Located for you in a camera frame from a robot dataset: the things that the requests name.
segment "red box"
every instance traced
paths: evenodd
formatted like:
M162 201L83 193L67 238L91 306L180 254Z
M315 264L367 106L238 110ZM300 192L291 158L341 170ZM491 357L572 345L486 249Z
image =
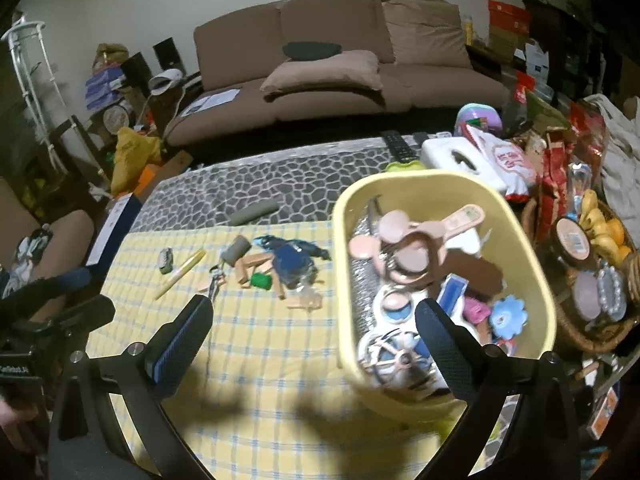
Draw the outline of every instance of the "red box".
M527 9L489 0L490 25L508 30L509 32L528 36L530 23L531 13Z

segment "tv remote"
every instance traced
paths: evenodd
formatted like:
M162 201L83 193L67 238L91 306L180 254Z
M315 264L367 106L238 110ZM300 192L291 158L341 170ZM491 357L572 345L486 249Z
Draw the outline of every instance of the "tv remote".
M418 156L414 150L411 149L399 132L387 130L386 132L382 132L381 135L395 160L403 164L418 160Z

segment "person's hand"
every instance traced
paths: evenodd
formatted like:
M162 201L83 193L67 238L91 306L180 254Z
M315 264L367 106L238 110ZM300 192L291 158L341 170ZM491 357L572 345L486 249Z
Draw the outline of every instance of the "person's hand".
M33 420L37 416L38 407L35 404L21 399L6 400L4 397L0 397L0 426L9 442L18 451L31 452L20 436L18 424Z

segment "black oval cushion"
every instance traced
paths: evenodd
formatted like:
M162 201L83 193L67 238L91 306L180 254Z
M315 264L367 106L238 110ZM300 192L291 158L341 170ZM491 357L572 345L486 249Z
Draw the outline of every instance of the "black oval cushion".
M292 61L315 61L340 54L342 47L320 41L291 41L282 47L282 51Z

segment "pen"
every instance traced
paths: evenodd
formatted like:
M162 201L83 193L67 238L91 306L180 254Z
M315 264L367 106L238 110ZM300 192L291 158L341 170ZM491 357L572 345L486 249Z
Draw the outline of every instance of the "pen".
M207 254L207 251L205 251L204 249L200 249L196 253L194 253L192 256L187 258L187 260L180 267L175 269L174 272L167 278L166 282L164 282L164 284L160 287L160 289L156 293L154 300L159 300L160 298L162 298L169 291L169 289L172 288L172 286L174 286L178 281L180 281L180 279L187 272L193 269L193 267L195 267L196 264L201 259L204 258L205 254Z

